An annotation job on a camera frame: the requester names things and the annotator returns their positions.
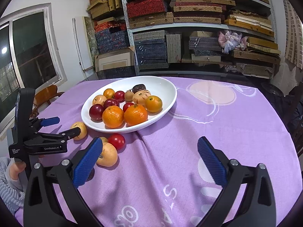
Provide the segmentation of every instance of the table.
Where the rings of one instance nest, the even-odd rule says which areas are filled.
[[[192,227],[205,216],[221,187],[214,184],[197,152],[199,137],[242,165],[264,163],[275,194],[277,224],[302,191],[299,161],[290,134],[258,89],[231,83],[167,77],[177,87],[171,110],[153,125],[125,134],[126,147],[112,168],[95,165],[92,180],[80,186],[93,213],[105,227]],[[63,94],[39,117],[60,117],[42,132],[58,133],[81,121],[81,108],[96,90],[115,79],[87,81]],[[95,136],[88,130],[80,141],[70,140],[65,154],[47,155],[44,166],[57,165],[84,149]],[[55,185],[66,217],[73,220]],[[244,185],[226,220],[236,213]],[[16,213],[22,222],[23,210]]]

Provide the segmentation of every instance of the orange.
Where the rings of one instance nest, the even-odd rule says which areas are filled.
[[[130,106],[124,113],[124,120],[130,126],[145,122],[147,117],[145,107],[139,104]]]
[[[123,118],[124,112],[118,106],[109,106],[102,114],[103,122],[109,128],[117,128],[122,125]]]
[[[113,89],[106,89],[104,90],[103,95],[106,97],[106,99],[114,99],[115,91]]]
[[[151,113],[156,113],[162,108],[162,100],[157,96],[149,96],[145,100],[145,107]]]

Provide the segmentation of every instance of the wooden chair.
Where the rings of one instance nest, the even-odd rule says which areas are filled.
[[[57,92],[58,87],[56,85],[51,85],[46,87],[45,89],[41,90],[35,95],[34,104],[35,108],[31,113],[31,118],[35,118],[39,115],[38,108],[42,106],[45,102],[50,105],[50,100],[56,96],[61,96],[64,92]]]

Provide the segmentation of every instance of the white wall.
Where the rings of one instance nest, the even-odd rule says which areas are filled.
[[[302,80],[303,72],[300,72],[294,64],[285,62],[285,47],[286,47],[286,18],[283,0],[272,0],[276,26],[277,26],[277,43],[281,51],[281,63],[279,72],[273,79],[273,84],[287,95],[294,86]]]
[[[89,0],[12,0],[2,16],[42,3],[52,4],[56,42],[67,76],[67,81],[59,86],[59,91],[67,91],[84,79],[75,45],[72,18],[88,16],[86,8],[89,6]]]

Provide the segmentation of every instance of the window frame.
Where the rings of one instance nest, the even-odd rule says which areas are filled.
[[[19,83],[20,88],[24,88],[24,84],[19,72],[19,68],[17,65],[15,50],[14,50],[14,40],[13,40],[13,21],[17,19],[21,19],[25,16],[29,16],[31,14],[43,12],[44,15],[44,26],[45,26],[45,34],[48,43],[48,49],[51,55],[52,63],[54,65],[56,76],[45,82],[39,88],[36,89],[36,93],[41,91],[42,89],[56,84],[57,86],[62,85],[67,81],[66,74],[64,72],[64,68],[61,62],[61,58],[59,55],[59,50],[55,38],[55,31],[52,21],[52,5],[51,3],[38,4],[30,7],[26,7],[20,10],[17,10],[13,13],[10,13],[3,18],[0,19],[0,29],[9,26],[9,46],[11,51],[12,63],[14,66],[14,70],[16,73],[16,78]],[[13,125],[15,117],[15,108],[13,108],[8,115],[0,122],[0,140],[3,136],[6,135],[6,131],[9,127]]]

